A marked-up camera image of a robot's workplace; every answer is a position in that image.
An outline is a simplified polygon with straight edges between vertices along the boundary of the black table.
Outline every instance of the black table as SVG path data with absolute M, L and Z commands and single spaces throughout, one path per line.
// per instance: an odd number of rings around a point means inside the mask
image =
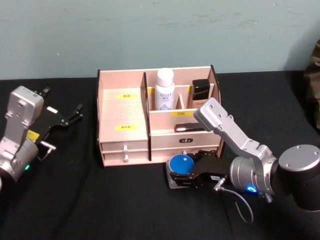
M 218 79 L 222 105 L 275 156 L 297 144 L 320 143 L 299 103 L 303 94 L 291 87 L 303 83 L 301 72 L 218 74 Z M 95 78 L 0 81 L 1 114 L 19 85 L 51 87 L 45 103 L 66 115 L 78 103 L 84 106 L 82 122 L 48 139 L 58 149 L 4 187 L 1 240 L 320 239 L 320 213 L 299 209 L 291 196 L 274 197 L 271 204 L 247 196 L 255 217 L 248 225 L 228 194 L 208 187 L 169 189 L 163 164 L 103 168 L 96 148 L 96 84 Z M 0 126 L 2 136 L 4 117 Z M 228 147 L 223 156 L 235 157 Z

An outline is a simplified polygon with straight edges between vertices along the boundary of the blue round object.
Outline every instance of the blue round object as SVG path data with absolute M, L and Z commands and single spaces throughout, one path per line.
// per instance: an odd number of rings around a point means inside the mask
M 174 155 L 169 161 L 171 171 L 177 174 L 189 174 L 194 165 L 193 159 L 185 154 Z

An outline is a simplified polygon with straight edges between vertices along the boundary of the wooden box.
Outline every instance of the wooden box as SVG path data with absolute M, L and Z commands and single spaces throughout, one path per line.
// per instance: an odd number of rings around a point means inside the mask
M 187 108 L 192 80 L 208 79 L 210 97 L 219 102 L 219 83 L 213 66 L 171 68 L 174 72 L 174 110 L 155 110 L 158 69 L 98 71 L 97 141 L 106 166 L 164 163 L 176 154 L 223 147 L 213 132 L 175 132 L 176 124 L 196 123 L 196 108 Z

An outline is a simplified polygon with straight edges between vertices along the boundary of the robotic arm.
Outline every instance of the robotic arm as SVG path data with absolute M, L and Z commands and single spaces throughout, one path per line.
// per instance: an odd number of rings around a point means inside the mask
M 28 129 L 40 116 L 42 96 L 20 86 L 11 92 L 5 114 L 6 128 L 0 142 L 0 176 L 17 181 L 26 166 L 38 154 L 37 146 L 27 138 Z
M 46 138 L 54 127 L 67 128 L 82 118 L 79 104 L 71 117 L 63 117 L 52 107 L 44 108 L 44 97 L 49 92 L 45 88 L 41 92 L 31 91 L 19 86 L 10 93 L 5 114 L 6 127 L 0 141 L 0 190 L 1 178 L 10 178 L 15 182 L 29 164 L 38 155 L 38 145 L 47 148 L 46 158 L 55 146 L 46 142 Z
M 195 164 L 190 174 L 170 174 L 178 186 L 197 188 L 207 181 L 218 181 L 216 191 L 230 184 L 237 190 L 262 195 L 269 203 L 272 195 L 292 193 L 302 209 L 320 210 L 318 147 L 294 146 L 277 159 L 266 145 L 247 137 L 214 98 L 202 105 L 194 117 L 206 131 L 221 136 L 238 157 L 231 162 L 209 153 Z

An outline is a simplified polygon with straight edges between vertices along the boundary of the drawer knob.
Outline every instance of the drawer knob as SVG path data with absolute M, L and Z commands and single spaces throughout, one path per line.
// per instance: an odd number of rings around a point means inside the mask
M 124 145 L 124 146 L 123 146 L 122 152 L 123 152 L 123 153 L 128 153 L 128 152 L 129 152 L 127 145 Z
M 124 161 L 125 163 L 129 161 L 129 156 L 128 156 L 128 154 L 125 154 L 125 155 L 124 155 L 123 161 Z

